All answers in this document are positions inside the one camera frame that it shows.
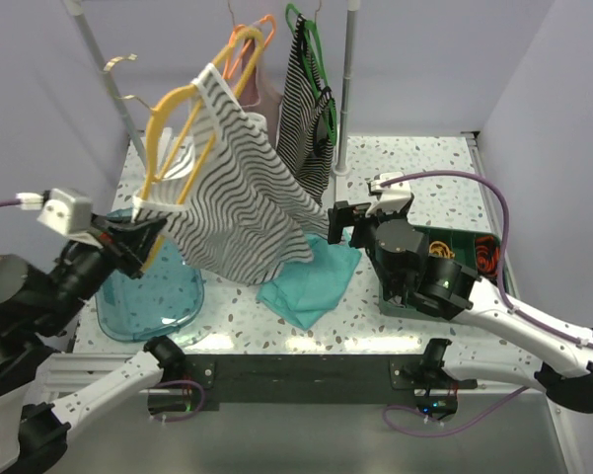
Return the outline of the orange clothes hanger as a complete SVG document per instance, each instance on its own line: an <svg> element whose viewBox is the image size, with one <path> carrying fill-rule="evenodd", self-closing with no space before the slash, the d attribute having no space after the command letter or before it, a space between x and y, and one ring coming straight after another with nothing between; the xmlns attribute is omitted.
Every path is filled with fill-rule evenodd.
<svg viewBox="0 0 593 474"><path fill-rule="evenodd" d="M245 27L245 25L237 24L235 22L235 15L232 10L231 3L227 2L227 6L231 14L231 20L233 23L233 31L229 38L229 43L232 43L235 39L236 34L240 30L242 30ZM263 33L264 43L262 44L261 48L263 50L266 50L271 44L276 33L276 21L274 16L272 14L267 14L259 20L253 22L252 27L257 28L259 31ZM226 60L222 76L226 80L232 79L235 73L239 71L243 66L244 58L247 56L249 52L253 52L253 49L255 47L255 41L253 39L247 39L245 43L236 50L237 54L233 54L229 59Z"/></svg>

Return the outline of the green clothes hanger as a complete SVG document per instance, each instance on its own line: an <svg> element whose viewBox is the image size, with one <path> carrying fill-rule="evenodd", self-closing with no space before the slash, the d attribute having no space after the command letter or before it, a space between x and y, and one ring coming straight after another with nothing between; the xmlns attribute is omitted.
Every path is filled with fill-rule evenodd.
<svg viewBox="0 0 593 474"><path fill-rule="evenodd" d="M327 76L322 43L319 36L317 18L304 20L304 42L306 51L302 53L305 72L314 92L316 100L329 93L329 102L324 108L323 121L327 129L329 140L337 142L337 116L333 92Z"/></svg>

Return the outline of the teal transparent plastic bin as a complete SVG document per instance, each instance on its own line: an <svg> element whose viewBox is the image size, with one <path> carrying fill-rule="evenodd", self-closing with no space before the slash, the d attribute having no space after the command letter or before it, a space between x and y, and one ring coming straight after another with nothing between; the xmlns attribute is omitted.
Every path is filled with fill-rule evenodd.
<svg viewBox="0 0 593 474"><path fill-rule="evenodd" d="M96 293L98 322L115 341L143 342L193 322L203 299L201 272L167 240L142 278L115 272L103 283Z"/></svg>

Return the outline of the rack pole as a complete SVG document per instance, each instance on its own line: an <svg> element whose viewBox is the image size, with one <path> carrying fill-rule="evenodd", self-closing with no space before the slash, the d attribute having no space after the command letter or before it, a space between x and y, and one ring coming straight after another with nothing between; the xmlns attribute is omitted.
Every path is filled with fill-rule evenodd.
<svg viewBox="0 0 593 474"><path fill-rule="evenodd" d="M348 177L351 171L347 162L348 148L348 120L351 97L351 81L353 73L355 37L357 30L358 12L361 7L360 0L346 2L346 23L344 36L344 59L342 71L342 88L340 101L340 120L336 148L336 160L333 168L334 201L348 200Z"/></svg>
<svg viewBox="0 0 593 474"><path fill-rule="evenodd" d="M97 69L98 75L102 80L102 83L120 117L120 120L125 127L130 142L133 144L143 166L146 166L146 151L141 136L124 100L120 97L117 85L111 75L111 70L106 69L108 61L105 60L103 53L96 41L94 33L86 19L82 2L76 0L63 0L62 4L65 7L68 15L72 18L77 31L81 35L81 38L89 51L92 61Z"/></svg>

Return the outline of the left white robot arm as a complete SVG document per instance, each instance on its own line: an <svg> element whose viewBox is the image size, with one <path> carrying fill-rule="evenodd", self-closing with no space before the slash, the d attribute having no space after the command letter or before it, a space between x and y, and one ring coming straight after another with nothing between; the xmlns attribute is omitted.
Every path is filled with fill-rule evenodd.
<svg viewBox="0 0 593 474"><path fill-rule="evenodd" d="M44 338L73 320L112 274L140 278L165 223L94 215L49 273L0 255L0 473L47 471L97 417L144 389L183 380L184 352L157 336L87 386L51 400L43 394L59 355Z"/></svg>

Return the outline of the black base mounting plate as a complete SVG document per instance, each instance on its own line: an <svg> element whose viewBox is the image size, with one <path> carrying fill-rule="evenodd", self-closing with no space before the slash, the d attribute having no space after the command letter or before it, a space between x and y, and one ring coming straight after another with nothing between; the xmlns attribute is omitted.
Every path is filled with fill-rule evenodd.
<svg viewBox="0 0 593 474"><path fill-rule="evenodd" d="M452 396L478 383L446 375L421 376L421 355L188 355L183 380L197 389L172 386L148 392L153 415L185 415L222 404L413 404L417 390Z"/></svg>

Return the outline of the teal folded cloth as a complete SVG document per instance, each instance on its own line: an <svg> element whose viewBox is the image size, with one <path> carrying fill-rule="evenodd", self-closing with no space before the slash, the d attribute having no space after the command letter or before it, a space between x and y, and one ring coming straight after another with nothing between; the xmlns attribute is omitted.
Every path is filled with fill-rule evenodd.
<svg viewBox="0 0 593 474"><path fill-rule="evenodd" d="M344 296L361 252L347 245L330 245L310 234L309 263L286 264L281 274L259 287L257 300L290 325L309 330Z"/></svg>

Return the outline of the right rack pole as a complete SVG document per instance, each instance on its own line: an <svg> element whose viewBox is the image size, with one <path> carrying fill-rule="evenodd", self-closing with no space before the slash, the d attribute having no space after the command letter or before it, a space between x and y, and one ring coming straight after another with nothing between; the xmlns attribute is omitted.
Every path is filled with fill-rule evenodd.
<svg viewBox="0 0 593 474"><path fill-rule="evenodd" d="M358 12L361 7L360 0L346 2L346 23L344 36L344 59L342 71L342 88L340 101L340 120L336 148L336 160L333 168L334 201L348 200L348 177L351 171L347 162L348 148L348 120L351 97L351 81L353 73L355 37L357 30Z"/></svg>

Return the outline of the green compartment tray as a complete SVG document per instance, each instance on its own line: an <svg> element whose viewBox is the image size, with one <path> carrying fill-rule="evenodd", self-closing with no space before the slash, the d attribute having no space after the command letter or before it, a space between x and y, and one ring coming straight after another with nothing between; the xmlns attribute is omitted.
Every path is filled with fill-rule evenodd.
<svg viewBox="0 0 593 474"><path fill-rule="evenodd" d="M501 241L494 234L464 229L415 226L415 230L428 237L429 253L453 259L473 268L477 273L497 285L497 264L501 256ZM386 301L379 290L380 312L388 317L430 321L431 317L410 306L402 306L393 298Z"/></svg>

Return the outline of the left rack pole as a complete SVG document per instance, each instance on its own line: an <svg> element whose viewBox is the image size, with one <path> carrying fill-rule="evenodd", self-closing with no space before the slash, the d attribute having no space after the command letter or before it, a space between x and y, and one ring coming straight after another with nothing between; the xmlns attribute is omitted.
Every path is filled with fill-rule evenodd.
<svg viewBox="0 0 593 474"><path fill-rule="evenodd" d="M102 80L102 83L120 117L120 120L125 127L130 142L133 144L143 166L146 166L146 151L141 136L124 100L120 97L117 85L111 75L111 70L106 69L108 61L105 60L103 53L96 41L94 33L86 19L82 2L76 0L63 0L62 4L65 7L68 15L72 18L77 31L81 35L81 38L89 51L92 61L97 69L98 75Z"/></svg>

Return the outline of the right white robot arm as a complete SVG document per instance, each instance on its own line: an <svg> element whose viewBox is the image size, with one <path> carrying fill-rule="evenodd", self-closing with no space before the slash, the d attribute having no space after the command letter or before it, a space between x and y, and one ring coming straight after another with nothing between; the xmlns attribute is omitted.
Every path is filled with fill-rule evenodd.
<svg viewBox="0 0 593 474"><path fill-rule="evenodd" d="M593 329L558 320L508 300L490 280L461 263L429 253L429 239L404 210L371 213L366 203L338 201L329 211L328 240L352 228L350 246L362 249L383 299L451 323L485 330L497 343L471 346L431 339L405 374L424 388L468 380L520 385L563 408L593 414Z"/></svg>

